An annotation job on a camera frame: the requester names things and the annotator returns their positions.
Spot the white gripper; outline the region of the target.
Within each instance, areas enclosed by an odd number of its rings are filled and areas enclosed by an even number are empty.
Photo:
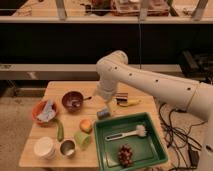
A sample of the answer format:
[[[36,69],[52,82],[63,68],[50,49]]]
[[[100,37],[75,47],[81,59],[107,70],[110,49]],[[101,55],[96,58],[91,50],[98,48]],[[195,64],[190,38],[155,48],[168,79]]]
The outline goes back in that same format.
[[[115,94],[114,91],[106,91],[97,87],[95,90],[95,94],[100,96],[104,101],[108,102],[112,99],[113,95]]]

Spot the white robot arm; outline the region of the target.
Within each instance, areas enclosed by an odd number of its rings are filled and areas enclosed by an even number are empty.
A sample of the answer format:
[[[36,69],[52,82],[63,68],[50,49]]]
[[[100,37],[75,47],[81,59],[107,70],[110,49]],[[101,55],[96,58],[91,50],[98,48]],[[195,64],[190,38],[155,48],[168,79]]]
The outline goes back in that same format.
[[[213,85],[132,68],[128,65],[128,56],[120,50],[99,59],[96,70],[100,79],[95,93],[106,102],[112,99],[117,84],[122,82],[207,120],[197,171],[213,171]]]

